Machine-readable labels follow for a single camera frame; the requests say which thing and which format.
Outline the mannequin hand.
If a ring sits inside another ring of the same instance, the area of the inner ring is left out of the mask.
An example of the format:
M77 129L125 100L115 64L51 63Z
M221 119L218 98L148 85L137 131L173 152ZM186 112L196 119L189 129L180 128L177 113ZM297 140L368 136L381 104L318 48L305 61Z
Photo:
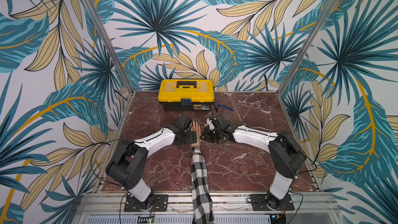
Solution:
M193 122L192 122L191 131L195 132L195 134L196 134L197 141L195 143L201 143L201 135L202 135L201 126L196 120L193 120Z

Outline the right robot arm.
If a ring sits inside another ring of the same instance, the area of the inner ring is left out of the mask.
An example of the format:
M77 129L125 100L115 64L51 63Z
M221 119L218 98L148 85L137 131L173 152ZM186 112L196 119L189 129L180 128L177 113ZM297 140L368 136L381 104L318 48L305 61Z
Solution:
M246 144L268 152L276 169L273 182L265 195L250 197L253 209L292 211L294 205L289 195L293 181L305 163L307 156L288 131L270 133L255 130L242 124L230 124L221 114L207 120L201 138L210 143L221 141Z

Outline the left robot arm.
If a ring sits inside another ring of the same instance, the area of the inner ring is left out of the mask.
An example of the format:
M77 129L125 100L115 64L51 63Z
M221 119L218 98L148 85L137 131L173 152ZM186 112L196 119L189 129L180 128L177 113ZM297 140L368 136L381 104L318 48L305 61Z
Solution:
M106 167L106 175L127 191L127 205L141 211L155 204L154 192L143 180L147 159L160 149L190 145L197 141L191 130L192 120L186 116L163 126L158 132L138 140L122 139Z

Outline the yellow black toolbox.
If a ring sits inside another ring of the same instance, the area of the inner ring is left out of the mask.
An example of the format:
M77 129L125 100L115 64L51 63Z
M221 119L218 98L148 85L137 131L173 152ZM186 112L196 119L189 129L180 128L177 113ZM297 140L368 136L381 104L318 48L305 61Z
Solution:
M158 102L165 111L209 111L215 100L214 84L208 79L165 79Z

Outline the black white plaid sleeve arm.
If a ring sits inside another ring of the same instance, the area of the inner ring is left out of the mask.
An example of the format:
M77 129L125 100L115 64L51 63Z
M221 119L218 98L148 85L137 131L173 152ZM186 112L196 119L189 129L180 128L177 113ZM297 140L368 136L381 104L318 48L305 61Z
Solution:
M191 181L193 224L214 224L213 201L209 193L207 166L200 146L192 147Z

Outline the blue handled pliers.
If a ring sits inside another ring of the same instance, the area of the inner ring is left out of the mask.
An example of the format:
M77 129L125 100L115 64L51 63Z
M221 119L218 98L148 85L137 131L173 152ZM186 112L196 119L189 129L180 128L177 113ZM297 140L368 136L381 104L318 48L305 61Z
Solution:
M229 106L226 106L226 105L223 105L223 104L214 104L214 106L215 106L215 108L216 108L216 112L217 112L217 113L220 112L220 109L221 109L221 108L226 109L226 110L229 110L229 111L231 111L231 112L234 111L233 108L231 108L231 107L229 107Z

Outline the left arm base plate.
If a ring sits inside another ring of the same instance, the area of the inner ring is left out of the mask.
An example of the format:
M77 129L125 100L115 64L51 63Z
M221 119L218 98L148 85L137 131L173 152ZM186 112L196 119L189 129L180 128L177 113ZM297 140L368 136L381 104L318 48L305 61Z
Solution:
M127 195L124 206L125 212L165 212L169 202L168 195L150 195L144 202L139 201L134 196Z

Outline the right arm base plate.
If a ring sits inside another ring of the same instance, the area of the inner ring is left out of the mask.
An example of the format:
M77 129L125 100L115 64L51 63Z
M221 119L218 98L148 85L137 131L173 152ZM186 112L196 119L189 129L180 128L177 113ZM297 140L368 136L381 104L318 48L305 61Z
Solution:
M287 194L282 200L268 194L251 194L247 202L253 211L293 211L295 210L291 196Z

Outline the left aluminium frame post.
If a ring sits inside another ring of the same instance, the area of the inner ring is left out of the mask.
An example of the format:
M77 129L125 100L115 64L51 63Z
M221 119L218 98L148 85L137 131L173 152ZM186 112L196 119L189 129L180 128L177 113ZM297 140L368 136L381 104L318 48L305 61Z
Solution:
M87 12L92 19L93 25L97 29L98 35L101 38L103 44L105 45L105 48L107 49L107 51L110 55L110 58L113 61L115 68L121 77L121 81L123 82L124 86L126 87L129 95L132 95L134 93L134 91L130 85L130 81L127 78L127 76L122 68L121 62L120 62L118 55L114 49L114 46L112 45L112 42L106 33L106 29L105 29L103 22L98 14L98 11L94 5L94 2L92 0L82 0L82 2L83 2L83 5L86 7Z

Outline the aluminium frame post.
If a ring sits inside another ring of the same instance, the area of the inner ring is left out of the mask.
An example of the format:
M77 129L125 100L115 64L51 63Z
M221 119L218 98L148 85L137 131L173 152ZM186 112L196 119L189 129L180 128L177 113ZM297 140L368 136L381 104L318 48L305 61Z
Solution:
M277 90L277 96L281 97L288 85L292 77L294 76L295 71L297 68L300 66L302 60L304 59L304 56L307 54L308 49L310 48L313 40L317 36L317 34L321 31L322 27L325 25L328 17L331 15L333 12L335 6L338 4L339 0L327 0L324 10L321 11L317 21L314 24L314 27L311 29L307 39L305 40L303 46L300 48L299 53L297 54L297 57L295 60L291 63L291 66L286 73L284 80L282 81L282 84L280 85L279 89Z
M105 29L103 22L98 14L98 11L94 5L94 2L92 0L82 0L82 2L83 2L83 5L86 7L87 12L92 19L93 25L97 29L98 35L101 38L103 44L105 45L105 48L107 49L107 51L110 55L110 58L113 61L115 68L121 77L121 81L123 82L124 86L126 87L129 95L132 95L134 93L134 91L130 85L130 81L127 78L127 76L122 68L121 62L120 62L118 55L114 49L114 46L112 45L112 42L106 33L106 29Z

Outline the right aluminium frame post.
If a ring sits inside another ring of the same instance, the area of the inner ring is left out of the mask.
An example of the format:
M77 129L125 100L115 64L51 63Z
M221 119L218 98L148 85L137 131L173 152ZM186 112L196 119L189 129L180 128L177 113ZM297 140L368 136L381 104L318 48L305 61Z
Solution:
M292 77L294 76L295 71L297 68L300 66L302 60L304 59L304 56L307 54L308 49L310 48L313 40L317 36L317 34L321 31L322 27L325 25L328 17L331 15L333 12L335 6L338 4L339 0L327 0L324 10L321 11L317 21L314 24L314 27L311 29L307 39L305 40L303 46L300 48L299 53L297 54L297 57L295 60L291 63L291 66L286 73L284 80L282 81L282 84L280 85L279 89L277 90L277 96L281 97L288 85Z

